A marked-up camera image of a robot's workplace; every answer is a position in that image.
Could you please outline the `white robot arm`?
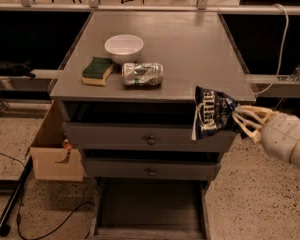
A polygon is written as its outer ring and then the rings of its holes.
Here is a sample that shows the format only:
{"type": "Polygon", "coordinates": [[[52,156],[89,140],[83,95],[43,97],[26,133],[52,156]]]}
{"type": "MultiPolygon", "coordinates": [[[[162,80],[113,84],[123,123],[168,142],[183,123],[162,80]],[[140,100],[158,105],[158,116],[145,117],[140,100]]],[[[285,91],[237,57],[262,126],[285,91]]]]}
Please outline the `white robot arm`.
{"type": "Polygon", "coordinates": [[[238,105],[232,118],[269,156],[300,169],[300,118],[251,105],[238,105]]]}

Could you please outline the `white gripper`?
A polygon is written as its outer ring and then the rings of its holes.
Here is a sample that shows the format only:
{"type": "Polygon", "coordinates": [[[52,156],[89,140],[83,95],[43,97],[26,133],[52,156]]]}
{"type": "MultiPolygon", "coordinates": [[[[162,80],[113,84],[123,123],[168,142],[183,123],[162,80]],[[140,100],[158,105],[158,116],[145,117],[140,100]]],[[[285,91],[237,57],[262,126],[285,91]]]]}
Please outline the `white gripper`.
{"type": "Polygon", "coordinates": [[[232,113],[232,118],[254,143],[261,140],[269,156],[300,166],[300,119],[298,117],[278,114],[277,111],[265,107],[238,105],[232,113]]]}

